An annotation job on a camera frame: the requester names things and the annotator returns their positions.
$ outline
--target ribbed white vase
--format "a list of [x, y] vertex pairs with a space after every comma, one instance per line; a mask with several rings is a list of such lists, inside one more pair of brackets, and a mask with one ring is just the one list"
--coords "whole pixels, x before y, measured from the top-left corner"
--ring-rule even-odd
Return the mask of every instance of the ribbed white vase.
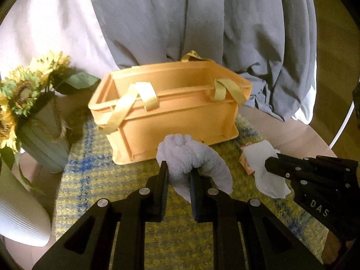
[[47, 212], [4, 162], [0, 174], [0, 234], [37, 247], [45, 246], [51, 235]]

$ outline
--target metal rivet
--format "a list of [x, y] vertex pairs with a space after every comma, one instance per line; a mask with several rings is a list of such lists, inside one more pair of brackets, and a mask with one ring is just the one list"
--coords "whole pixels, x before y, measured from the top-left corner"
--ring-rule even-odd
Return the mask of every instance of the metal rivet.
[[209, 193], [209, 195], [217, 195], [219, 193], [216, 188], [210, 188], [207, 192]]
[[140, 193], [140, 195], [147, 195], [147, 194], [150, 193], [150, 189], [147, 188], [147, 187], [141, 188], [141, 189], [139, 190], [139, 193]]
[[99, 207], [105, 207], [107, 204], [109, 204], [109, 201], [107, 201], [106, 199], [100, 199], [98, 201], [98, 206]]
[[250, 204], [251, 204], [252, 206], [254, 206], [254, 207], [259, 207], [260, 204], [261, 204], [261, 202], [260, 202], [260, 200], [258, 200], [258, 199], [251, 199], [251, 200], [250, 200]]

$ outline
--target flower bouquet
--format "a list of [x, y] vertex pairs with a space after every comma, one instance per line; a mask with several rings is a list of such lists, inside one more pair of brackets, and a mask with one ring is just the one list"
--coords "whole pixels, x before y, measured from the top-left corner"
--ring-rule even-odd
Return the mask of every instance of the flower bouquet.
[[71, 67], [70, 57], [62, 52], [48, 51], [38, 59], [33, 58], [29, 66], [10, 71], [0, 83], [1, 160], [11, 169], [24, 147], [52, 172], [61, 171], [69, 149], [66, 124], [56, 108], [55, 91], [74, 94], [98, 80]]

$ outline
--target white cable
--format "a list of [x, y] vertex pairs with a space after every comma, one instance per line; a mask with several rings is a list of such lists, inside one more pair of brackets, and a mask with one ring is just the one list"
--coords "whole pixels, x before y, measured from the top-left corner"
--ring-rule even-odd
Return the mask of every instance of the white cable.
[[347, 125], [347, 122], [348, 122], [349, 119], [350, 119], [350, 116], [351, 116], [353, 110], [354, 110], [354, 102], [351, 103], [351, 106], [350, 106], [350, 108], [349, 108], [349, 111], [347, 112], [347, 115], [346, 115], [346, 117], [345, 117], [344, 122], [342, 123], [339, 131], [336, 133], [334, 139], [331, 141], [331, 143], [330, 143], [330, 145], [329, 145], [330, 148], [332, 148], [332, 147], [335, 145], [335, 143], [336, 143], [336, 141], [339, 139], [341, 133], [344, 131], [344, 129], [345, 129], [346, 125]]

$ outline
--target orange plastic bin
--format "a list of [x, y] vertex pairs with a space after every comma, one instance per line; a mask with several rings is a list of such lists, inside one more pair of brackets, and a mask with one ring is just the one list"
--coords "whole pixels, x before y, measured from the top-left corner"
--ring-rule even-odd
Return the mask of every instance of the orange plastic bin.
[[237, 137], [237, 102], [229, 92], [223, 101], [211, 100], [214, 80], [222, 78], [233, 80], [249, 99], [251, 82], [213, 61], [135, 66], [107, 74], [89, 102], [98, 126], [107, 124], [117, 101], [132, 83], [150, 82], [159, 102], [158, 108], [147, 111], [137, 98], [118, 129], [107, 135], [114, 162], [155, 158], [159, 143], [168, 134], [190, 134], [207, 145]]

